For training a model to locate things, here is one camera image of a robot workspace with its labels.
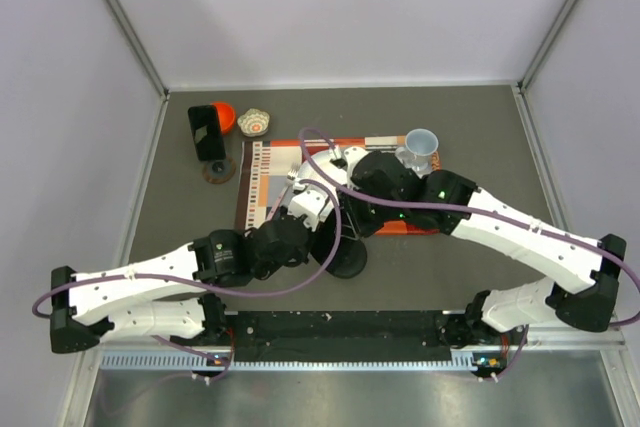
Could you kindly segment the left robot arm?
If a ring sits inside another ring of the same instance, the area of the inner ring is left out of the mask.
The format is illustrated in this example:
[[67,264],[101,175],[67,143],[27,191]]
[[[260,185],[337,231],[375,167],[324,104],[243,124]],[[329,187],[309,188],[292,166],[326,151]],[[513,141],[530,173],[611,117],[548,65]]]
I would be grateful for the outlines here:
[[122,337],[199,337],[226,334],[220,294],[245,297],[245,286],[282,268],[315,260],[333,270],[342,223],[281,215],[244,232],[222,229],[171,252],[111,270],[51,273],[50,348],[55,354],[89,350]]

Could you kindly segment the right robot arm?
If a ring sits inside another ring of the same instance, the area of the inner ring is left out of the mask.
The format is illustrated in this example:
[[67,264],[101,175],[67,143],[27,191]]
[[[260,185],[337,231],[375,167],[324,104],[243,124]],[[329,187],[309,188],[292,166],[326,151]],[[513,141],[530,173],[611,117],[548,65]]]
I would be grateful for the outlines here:
[[559,320],[600,333],[611,322],[626,243],[608,234],[575,236],[509,207],[473,181],[447,170],[418,175],[395,154],[350,147],[344,152],[347,184],[377,203],[345,197],[364,237],[392,221],[491,248],[542,274],[509,290],[478,293],[465,311],[466,327],[487,343],[520,325]]

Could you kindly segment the black clamp phone stand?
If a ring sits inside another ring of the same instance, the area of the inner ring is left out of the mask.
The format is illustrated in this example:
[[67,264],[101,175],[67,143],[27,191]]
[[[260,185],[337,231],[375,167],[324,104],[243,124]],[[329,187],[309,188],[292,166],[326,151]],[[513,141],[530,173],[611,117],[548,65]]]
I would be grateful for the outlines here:
[[364,270],[367,259],[367,250],[362,241],[342,238],[326,271],[339,279],[351,279]]

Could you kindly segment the large black smartphone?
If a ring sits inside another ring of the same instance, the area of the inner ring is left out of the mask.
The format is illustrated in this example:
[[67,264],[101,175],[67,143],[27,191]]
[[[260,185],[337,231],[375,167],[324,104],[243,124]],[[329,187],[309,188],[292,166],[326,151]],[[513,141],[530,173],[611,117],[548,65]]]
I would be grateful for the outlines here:
[[217,110],[211,105],[192,106],[187,115],[198,160],[224,160],[226,150]]

